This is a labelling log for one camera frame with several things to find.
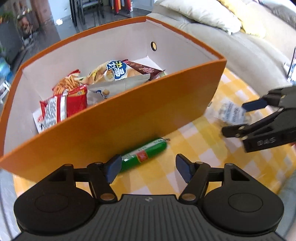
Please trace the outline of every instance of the yellow checkered tablecloth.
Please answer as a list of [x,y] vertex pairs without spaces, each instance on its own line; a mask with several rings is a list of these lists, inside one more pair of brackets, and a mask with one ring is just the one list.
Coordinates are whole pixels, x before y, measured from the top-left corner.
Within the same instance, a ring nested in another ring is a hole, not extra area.
[[[258,95],[225,69],[212,105],[218,107],[217,103],[223,98],[241,105],[243,102],[257,99]],[[261,119],[270,113],[272,110],[268,107],[257,110],[252,113],[252,119]],[[117,176],[111,187],[119,198],[124,193],[179,196],[186,183],[175,167],[175,157],[178,153],[182,153],[192,162],[203,161],[211,167],[223,167],[225,163],[234,163],[273,192],[279,190],[296,166],[295,151],[290,145],[245,153],[239,139],[222,137],[221,123],[210,108],[202,117],[165,138],[170,138],[170,142],[164,152]],[[33,182],[16,175],[14,175],[14,184],[18,196],[34,185]],[[88,183],[76,183],[76,185],[89,192]],[[210,183],[208,191],[219,185],[220,183]]]

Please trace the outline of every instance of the tiled floor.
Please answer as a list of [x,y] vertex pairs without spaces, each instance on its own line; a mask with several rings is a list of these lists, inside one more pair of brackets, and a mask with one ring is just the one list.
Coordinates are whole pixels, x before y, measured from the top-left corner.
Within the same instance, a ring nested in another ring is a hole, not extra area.
[[[104,9],[105,18],[97,16],[96,11],[89,11],[85,15],[85,25],[78,21],[77,27],[74,27],[70,17],[63,20],[62,25],[54,25],[52,22],[43,25],[38,34],[34,36],[34,44],[24,50],[15,60],[13,72],[15,73],[21,63],[49,47],[50,45],[68,38],[74,34],[93,28],[105,23],[122,20],[128,17],[145,16],[149,11],[134,9],[130,15],[122,16],[110,13],[110,9]],[[0,170],[0,241],[10,241],[18,233],[19,229],[16,225],[16,220],[13,214],[13,204],[16,199],[16,194],[13,186],[13,178],[11,173]]]

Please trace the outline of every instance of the orange box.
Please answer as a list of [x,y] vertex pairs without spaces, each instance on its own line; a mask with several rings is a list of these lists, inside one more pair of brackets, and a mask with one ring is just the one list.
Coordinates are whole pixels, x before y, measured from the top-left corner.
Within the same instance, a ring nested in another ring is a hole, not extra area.
[[[153,51],[151,42],[157,49]],[[88,75],[129,59],[167,76],[104,100],[38,134],[33,112],[68,73]],[[38,182],[65,163],[105,162],[203,114],[226,59],[198,39],[150,17],[92,28],[45,49],[17,72],[0,120],[0,166]]]

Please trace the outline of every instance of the round black disc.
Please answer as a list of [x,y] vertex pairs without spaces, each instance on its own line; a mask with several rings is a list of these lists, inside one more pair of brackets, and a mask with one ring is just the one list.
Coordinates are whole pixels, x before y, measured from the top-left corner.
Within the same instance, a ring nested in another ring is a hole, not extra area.
[[202,210],[222,229],[237,234],[259,234],[275,229],[284,207],[280,198],[267,188],[234,182],[209,192]]
[[23,230],[48,235],[83,225],[94,210],[95,201],[90,194],[59,182],[31,188],[14,205],[15,217]]

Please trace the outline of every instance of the sofa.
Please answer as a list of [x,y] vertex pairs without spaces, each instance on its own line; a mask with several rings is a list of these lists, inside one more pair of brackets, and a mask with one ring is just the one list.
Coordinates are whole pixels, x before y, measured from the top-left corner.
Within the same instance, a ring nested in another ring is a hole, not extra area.
[[227,59],[227,68],[243,79],[259,95],[270,89],[289,86],[284,63],[290,63],[296,46],[296,30],[271,13],[271,10],[251,0],[244,2],[266,28],[266,37],[237,32],[228,35],[223,30],[197,23],[182,14],[155,2],[148,16],[193,35],[214,48]]

